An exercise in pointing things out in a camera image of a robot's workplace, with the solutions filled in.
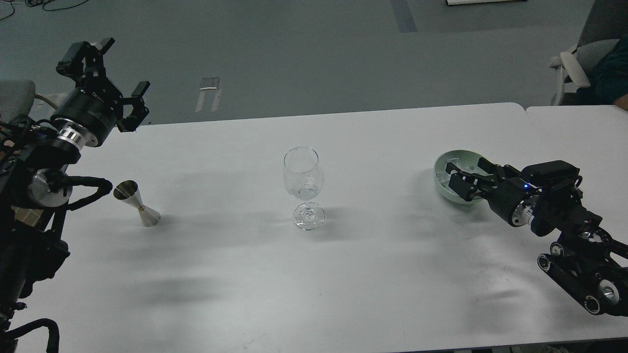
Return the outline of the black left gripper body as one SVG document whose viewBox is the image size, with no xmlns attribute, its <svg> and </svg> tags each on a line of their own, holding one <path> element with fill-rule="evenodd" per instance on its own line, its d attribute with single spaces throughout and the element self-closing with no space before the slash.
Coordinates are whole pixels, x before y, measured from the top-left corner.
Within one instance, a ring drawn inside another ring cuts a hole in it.
<svg viewBox="0 0 628 353">
<path fill-rule="evenodd" d="M 65 122 L 82 126 L 92 134 L 88 147 L 101 147 L 123 118 L 123 94 L 110 81 L 76 87 L 50 118 L 54 127 Z"/>
</svg>

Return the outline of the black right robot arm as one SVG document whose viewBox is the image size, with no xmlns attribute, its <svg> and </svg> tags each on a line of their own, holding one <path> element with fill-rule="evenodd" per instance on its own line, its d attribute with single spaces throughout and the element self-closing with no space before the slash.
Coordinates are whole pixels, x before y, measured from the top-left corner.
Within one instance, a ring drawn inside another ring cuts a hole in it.
<svg viewBox="0 0 628 353">
<path fill-rule="evenodd" d="M 447 188 L 465 202 L 487 201 L 512 227 L 529 226 L 538 237 L 558 230 L 539 268 L 592 315 L 625 317 L 627 268 L 612 257 L 627 257 L 627 246 L 601 227 L 602 217 L 586 209 L 579 189 L 582 176 L 574 165 L 550 161 L 518 170 L 479 157 L 465 170 L 447 159 Z"/>
</svg>

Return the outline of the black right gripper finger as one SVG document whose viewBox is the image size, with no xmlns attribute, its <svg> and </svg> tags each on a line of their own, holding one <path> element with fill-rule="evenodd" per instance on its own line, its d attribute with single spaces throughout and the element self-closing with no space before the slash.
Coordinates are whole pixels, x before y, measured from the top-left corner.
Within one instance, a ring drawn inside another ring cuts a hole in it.
<svg viewBox="0 0 628 353">
<path fill-rule="evenodd" d="M 455 163 L 448 162 L 445 172 L 449 175 L 446 186 L 464 202 L 484 199 L 496 188 L 494 175 L 481 175 L 466 172 Z"/>
<path fill-rule="evenodd" d="M 486 172 L 486 175 L 476 176 L 474 184 L 505 184 L 507 182 L 523 184 L 523 179 L 520 178 L 520 170 L 512 165 L 494 164 L 486 158 L 479 158 L 477 166 L 480 170 Z"/>
</svg>

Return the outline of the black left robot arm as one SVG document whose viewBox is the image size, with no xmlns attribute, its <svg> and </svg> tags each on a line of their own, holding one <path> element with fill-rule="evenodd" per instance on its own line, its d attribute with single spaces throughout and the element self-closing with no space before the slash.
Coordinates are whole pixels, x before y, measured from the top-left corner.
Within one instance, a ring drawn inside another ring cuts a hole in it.
<svg viewBox="0 0 628 353">
<path fill-rule="evenodd" d="M 148 116 L 148 81 L 126 98 L 107 77 L 104 54 L 113 38 L 76 42 L 56 66 L 74 89 L 62 103 L 38 95 L 31 80 L 1 81 L 1 351 L 13 353 L 22 336 L 47 328 L 46 351 L 60 349 L 52 319 L 11 328 L 38 281 L 51 279 L 69 257 L 61 239 L 66 215 L 110 194 L 104 178 L 72 176 L 84 147 L 100 147 L 114 128 L 134 132 Z"/>
</svg>

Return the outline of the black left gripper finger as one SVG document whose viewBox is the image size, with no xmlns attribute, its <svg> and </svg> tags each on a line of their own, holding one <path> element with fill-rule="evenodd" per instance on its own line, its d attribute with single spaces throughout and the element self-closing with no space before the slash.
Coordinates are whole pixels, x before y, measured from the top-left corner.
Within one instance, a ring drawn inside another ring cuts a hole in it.
<svg viewBox="0 0 628 353">
<path fill-rule="evenodd" d="M 132 110 L 127 117 L 117 121 L 117 129 L 120 132 L 135 132 L 150 113 L 143 99 L 149 87 L 150 82 L 139 82 L 130 97 L 121 99 L 121 105 L 130 105 Z"/>
<path fill-rule="evenodd" d="M 113 91 L 116 86 L 110 81 L 104 66 L 104 54 L 116 43 L 112 37 L 100 42 L 76 42 L 70 45 L 63 58 L 57 63 L 56 72 L 74 81 L 74 90 Z"/>
</svg>

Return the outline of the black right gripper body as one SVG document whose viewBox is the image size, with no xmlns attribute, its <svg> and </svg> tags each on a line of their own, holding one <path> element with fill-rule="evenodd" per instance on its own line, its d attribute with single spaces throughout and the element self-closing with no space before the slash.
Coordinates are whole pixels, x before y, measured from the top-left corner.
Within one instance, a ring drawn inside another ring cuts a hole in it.
<svg viewBox="0 0 628 353">
<path fill-rule="evenodd" d="M 484 193 L 490 209 L 512 227 L 522 227 L 532 219 L 537 188 L 521 178 L 507 178 Z"/>
</svg>

